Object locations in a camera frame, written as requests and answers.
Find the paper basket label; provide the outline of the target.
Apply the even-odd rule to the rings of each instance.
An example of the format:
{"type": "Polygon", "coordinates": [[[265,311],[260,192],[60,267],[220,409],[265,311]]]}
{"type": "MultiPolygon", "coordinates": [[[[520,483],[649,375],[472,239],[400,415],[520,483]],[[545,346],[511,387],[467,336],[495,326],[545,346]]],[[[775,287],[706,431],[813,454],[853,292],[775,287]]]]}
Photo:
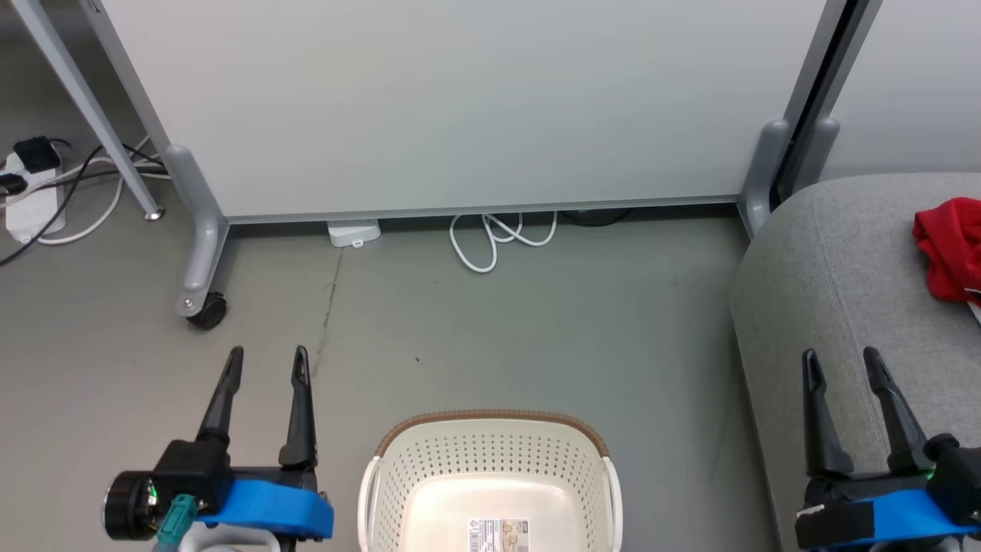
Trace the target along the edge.
{"type": "Polygon", "coordinates": [[[528,518],[470,518],[468,552],[530,552],[528,518]]]}

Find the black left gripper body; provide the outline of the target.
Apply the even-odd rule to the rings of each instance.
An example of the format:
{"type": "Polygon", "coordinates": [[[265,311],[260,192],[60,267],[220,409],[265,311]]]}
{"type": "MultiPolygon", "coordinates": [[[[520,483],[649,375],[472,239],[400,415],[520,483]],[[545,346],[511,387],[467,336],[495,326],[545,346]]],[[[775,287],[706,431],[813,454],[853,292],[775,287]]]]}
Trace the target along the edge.
{"type": "Polygon", "coordinates": [[[179,494],[199,499],[198,514],[216,514],[236,480],[318,493],[315,469],[235,468],[220,442],[175,440],[151,471],[122,471],[112,480],[103,500],[103,527],[113,541],[149,541],[179,494]]]}

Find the narrow white partition panel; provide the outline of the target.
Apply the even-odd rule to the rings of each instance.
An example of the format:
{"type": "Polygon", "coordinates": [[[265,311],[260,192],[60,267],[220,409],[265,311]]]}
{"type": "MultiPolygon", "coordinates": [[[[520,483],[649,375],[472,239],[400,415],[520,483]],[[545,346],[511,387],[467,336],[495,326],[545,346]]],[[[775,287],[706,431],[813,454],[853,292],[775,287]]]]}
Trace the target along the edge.
{"type": "Polygon", "coordinates": [[[820,179],[981,173],[981,0],[873,0],[820,179]]]}

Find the black caster wheel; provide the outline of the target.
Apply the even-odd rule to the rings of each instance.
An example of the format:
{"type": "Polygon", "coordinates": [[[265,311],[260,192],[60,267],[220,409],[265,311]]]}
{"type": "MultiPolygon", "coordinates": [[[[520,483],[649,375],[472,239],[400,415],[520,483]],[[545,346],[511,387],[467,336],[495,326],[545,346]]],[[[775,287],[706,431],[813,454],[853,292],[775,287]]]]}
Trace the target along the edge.
{"type": "Polygon", "coordinates": [[[209,292],[204,298],[201,310],[186,320],[196,330],[210,331],[224,320],[228,303],[221,292],[209,292]]]}

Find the cream perforated laundry basket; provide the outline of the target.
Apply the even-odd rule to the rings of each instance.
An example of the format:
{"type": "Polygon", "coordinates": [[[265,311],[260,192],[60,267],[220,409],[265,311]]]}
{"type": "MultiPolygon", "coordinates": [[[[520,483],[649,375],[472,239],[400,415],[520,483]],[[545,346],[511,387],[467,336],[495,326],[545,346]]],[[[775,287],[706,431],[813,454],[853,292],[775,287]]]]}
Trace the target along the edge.
{"type": "Polygon", "coordinates": [[[425,413],[386,433],[364,471],[361,552],[468,552],[470,518],[528,518],[530,552],[622,552],[609,447],[560,413],[425,413]]]}

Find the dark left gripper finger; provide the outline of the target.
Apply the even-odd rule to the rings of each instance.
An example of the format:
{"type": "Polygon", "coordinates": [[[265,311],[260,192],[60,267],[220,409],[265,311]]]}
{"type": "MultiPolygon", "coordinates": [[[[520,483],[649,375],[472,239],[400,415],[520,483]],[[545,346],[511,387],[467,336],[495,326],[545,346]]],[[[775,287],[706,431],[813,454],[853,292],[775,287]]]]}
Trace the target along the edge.
{"type": "Polygon", "coordinates": [[[231,411],[235,394],[241,388],[242,370],[243,348],[236,346],[231,349],[225,361],[196,434],[196,442],[220,442],[224,447],[230,444],[228,430],[230,430],[231,411]]]}
{"type": "Polygon", "coordinates": [[[292,401],[287,440],[279,453],[283,469],[313,469],[318,465],[316,416],[307,349],[298,345],[290,375],[292,401]]]}

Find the black plug adapter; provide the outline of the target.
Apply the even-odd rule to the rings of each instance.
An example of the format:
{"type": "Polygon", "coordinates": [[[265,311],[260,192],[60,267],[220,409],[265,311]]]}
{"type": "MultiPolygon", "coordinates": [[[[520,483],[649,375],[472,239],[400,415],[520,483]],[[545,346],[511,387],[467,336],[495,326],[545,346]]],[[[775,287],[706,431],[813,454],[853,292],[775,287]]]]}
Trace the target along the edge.
{"type": "Polygon", "coordinates": [[[17,155],[22,167],[29,174],[57,170],[62,166],[62,159],[53,141],[46,136],[35,136],[18,141],[13,146],[13,153],[17,155]]]}

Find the white power strip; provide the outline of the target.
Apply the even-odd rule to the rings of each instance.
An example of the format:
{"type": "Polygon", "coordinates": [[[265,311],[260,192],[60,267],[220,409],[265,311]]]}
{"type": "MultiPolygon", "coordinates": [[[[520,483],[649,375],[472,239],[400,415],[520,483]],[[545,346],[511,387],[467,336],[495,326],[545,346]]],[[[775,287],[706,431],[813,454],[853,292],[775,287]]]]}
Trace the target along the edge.
{"type": "Polygon", "coordinates": [[[64,189],[58,185],[62,167],[57,170],[29,174],[14,153],[9,153],[0,165],[0,174],[17,174],[28,183],[18,195],[0,196],[0,214],[11,237],[25,244],[38,234],[63,229],[64,214],[56,215],[64,200],[64,189]]]}

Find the wide white partition panel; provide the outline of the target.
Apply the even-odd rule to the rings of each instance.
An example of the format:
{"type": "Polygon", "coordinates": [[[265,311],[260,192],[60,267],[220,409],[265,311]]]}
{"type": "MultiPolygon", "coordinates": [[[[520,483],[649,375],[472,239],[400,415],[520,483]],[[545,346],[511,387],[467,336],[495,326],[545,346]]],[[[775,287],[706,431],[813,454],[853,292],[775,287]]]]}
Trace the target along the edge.
{"type": "Polygon", "coordinates": [[[92,0],[230,222],[728,202],[826,0],[92,0]]]}

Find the grey fabric sofa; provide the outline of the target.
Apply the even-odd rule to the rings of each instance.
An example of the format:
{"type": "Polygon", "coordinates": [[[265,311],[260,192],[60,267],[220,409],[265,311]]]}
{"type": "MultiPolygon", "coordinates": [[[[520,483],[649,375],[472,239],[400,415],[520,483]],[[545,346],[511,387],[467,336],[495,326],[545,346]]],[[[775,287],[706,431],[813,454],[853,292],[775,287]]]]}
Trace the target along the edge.
{"type": "Polygon", "coordinates": [[[981,323],[929,293],[918,211],[981,199],[981,172],[820,182],[771,214],[733,280],[731,312],[782,552],[805,503],[802,355],[815,350],[855,471],[886,469],[887,433],[863,350],[876,348],[927,436],[981,447],[981,323]]]}

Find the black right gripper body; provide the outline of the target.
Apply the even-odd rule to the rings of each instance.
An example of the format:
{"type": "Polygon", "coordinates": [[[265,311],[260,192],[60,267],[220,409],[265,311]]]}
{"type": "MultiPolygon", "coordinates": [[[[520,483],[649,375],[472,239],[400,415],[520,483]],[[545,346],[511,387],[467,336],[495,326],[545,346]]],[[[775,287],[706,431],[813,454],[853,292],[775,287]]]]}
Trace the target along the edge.
{"type": "Polygon", "coordinates": [[[952,435],[942,433],[927,441],[932,468],[912,475],[849,475],[847,478],[813,478],[805,494],[806,509],[829,501],[857,501],[908,489],[924,489],[945,515],[956,523],[981,523],[981,447],[960,446],[952,435]]]}

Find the red number 23 shirt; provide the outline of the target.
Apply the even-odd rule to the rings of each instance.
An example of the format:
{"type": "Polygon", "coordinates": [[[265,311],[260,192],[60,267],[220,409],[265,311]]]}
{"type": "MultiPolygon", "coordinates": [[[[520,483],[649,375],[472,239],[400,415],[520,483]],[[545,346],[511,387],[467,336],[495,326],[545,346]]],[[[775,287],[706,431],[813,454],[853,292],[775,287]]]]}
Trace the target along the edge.
{"type": "Polygon", "coordinates": [[[981,308],[981,199],[953,198],[918,211],[912,235],[927,256],[930,294],[981,308]]]}

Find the white adapter box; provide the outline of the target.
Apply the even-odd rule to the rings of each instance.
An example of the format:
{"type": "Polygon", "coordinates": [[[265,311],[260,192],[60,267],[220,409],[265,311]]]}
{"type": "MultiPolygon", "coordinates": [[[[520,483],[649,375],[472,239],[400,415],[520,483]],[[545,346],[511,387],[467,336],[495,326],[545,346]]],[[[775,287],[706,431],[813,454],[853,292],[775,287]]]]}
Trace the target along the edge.
{"type": "Polygon", "coordinates": [[[372,242],[381,237],[381,225],[378,219],[357,219],[330,221],[326,223],[330,244],[336,248],[361,248],[365,242],[372,242]]]}

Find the slanted grey table leg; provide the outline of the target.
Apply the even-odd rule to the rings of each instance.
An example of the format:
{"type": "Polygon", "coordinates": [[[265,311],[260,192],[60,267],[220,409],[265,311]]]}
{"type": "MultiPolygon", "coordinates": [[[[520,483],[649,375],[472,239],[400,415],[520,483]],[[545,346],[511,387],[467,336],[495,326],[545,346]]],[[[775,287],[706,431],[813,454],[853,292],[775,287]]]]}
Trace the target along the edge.
{"type": "Polygon", "coordinates": [[[94,96],[83,74],[78,70],[76,62],[56,31],[53,22],[40,4],[40,0],[10,0],[15,13],[27,28],[41,53],[45,56],[50,67],[63,84],[64,90],[76,104],[85,122],[98,137],[105,153],[113,160],[116,170],[126,183],[127,188],[143,207],[145,219],[155,221],[165,214],[164,207],[159,205],[145,185],[143,176],[137,171],[136,165],[130,158],[129,150],[123,146],[115,130],[112,128],[107,115],[94,96]]]}

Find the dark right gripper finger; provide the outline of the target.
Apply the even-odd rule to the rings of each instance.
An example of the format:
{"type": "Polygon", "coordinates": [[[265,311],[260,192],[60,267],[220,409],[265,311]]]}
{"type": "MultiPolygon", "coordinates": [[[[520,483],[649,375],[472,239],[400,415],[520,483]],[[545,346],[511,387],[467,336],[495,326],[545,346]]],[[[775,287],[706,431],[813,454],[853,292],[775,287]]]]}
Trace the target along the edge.
{"type": "Polygon", "coordinates": [[[847,478],[854,462],[845,453],[825,394],[827,382],[816,350],[802,354],[802,411],[805,423],[805,466],[810,478],[847,478]]]}
{"type": "Polygon", "coordinates": [[[892,373],[887,369],[879,350],[866,347],[863,350],[863,361],[868,371],[870,389],[879,401],[885,422],[889,442],[889,472],[894,475],[912,475],[932,468],[932,461],[924,451],[927,437],[892,373]]]}

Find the grey partition leg with caster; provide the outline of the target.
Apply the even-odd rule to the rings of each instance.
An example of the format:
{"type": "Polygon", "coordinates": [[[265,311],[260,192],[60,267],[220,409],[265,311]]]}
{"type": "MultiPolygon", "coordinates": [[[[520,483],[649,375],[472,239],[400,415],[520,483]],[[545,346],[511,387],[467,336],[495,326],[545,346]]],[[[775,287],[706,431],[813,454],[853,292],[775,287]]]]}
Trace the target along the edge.
{"type": "Polygon", "coordinates": [[[170,143],[162,154],[176,191],[193,220],[192,248],[183,274],[182,293],[176,312],[183,318],[201,310],[204,298],[212,290],[212,281],[230,231],[230,224],[221,213],[206,178],[192,151],[170,143]]]}

